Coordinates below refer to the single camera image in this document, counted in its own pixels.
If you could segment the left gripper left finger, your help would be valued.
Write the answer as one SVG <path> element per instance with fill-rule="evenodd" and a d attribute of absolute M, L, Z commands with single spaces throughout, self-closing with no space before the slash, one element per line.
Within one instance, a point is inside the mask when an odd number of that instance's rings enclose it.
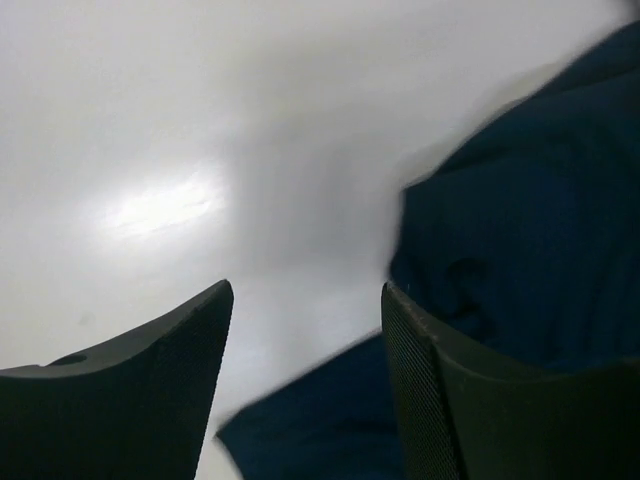
<path fill-rule="evenodd" d="M 3 370 L 2 477 L 193 478 L 232 308 L 222 280 L 93 347 Z"/>

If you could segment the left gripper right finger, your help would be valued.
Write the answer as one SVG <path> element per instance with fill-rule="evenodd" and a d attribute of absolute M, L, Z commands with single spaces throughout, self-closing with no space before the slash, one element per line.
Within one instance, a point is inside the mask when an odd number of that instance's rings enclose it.
<path fill-rule="evenodd" d="M 502 355 L 381 294 L 398 431 L 411 479 L 635 479 L 639 362 L 573 374 Z"/>

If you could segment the navy blue shorts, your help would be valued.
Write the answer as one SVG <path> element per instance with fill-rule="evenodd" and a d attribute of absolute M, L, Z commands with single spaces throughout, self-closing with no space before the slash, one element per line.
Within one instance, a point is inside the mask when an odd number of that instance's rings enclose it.
<path fill-rule="evenodd" d="M 405 189 L 386 284 L 535 368 L 639 362 L 637 22 Z M 382 331 L 244 408 L 218 439 L 246 479 L 411 479 Z"/>

